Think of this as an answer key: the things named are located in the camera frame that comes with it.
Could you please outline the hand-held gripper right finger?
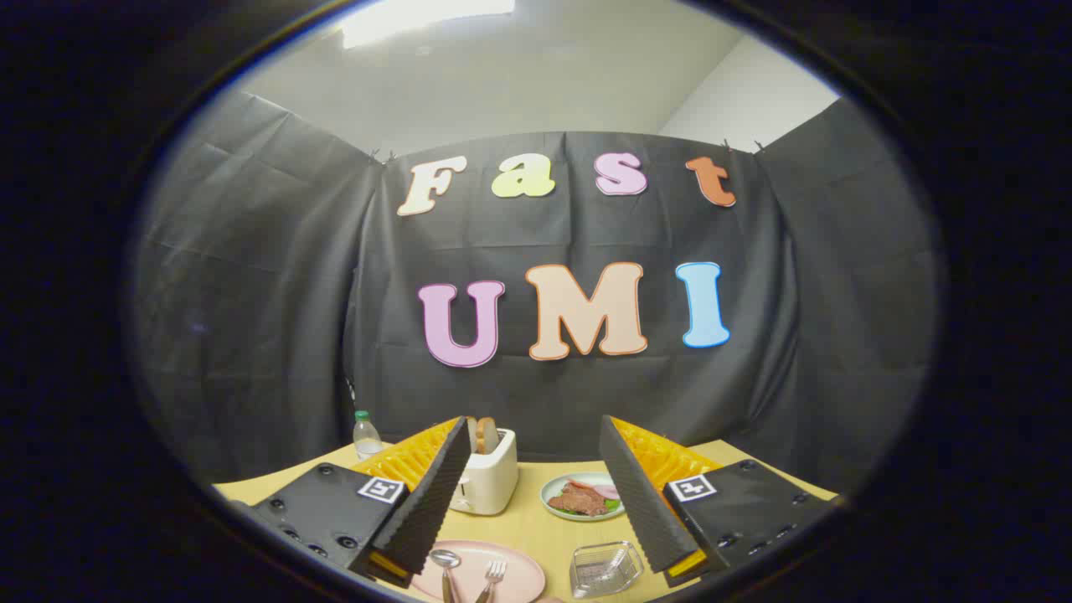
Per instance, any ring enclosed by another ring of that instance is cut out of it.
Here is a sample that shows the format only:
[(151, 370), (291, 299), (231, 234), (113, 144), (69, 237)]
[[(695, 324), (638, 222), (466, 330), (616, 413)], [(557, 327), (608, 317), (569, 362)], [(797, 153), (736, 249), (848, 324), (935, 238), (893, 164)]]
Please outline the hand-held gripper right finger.
[(651, 572), (670, 587), (712, 579), (784, 549), (842, 508), (765, 464), (715, 464), (606, 415), (600, 454)]

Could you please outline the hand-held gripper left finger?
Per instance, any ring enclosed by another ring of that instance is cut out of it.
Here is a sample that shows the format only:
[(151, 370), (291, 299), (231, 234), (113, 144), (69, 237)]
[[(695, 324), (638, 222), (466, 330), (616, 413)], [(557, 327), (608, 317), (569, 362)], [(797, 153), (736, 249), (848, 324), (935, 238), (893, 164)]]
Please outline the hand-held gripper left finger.
[(245, 518), (327, 564), (410, 587), (425, 569), (471, 443), (466, 417), (443, 421), (352, 468), (322, 462)]

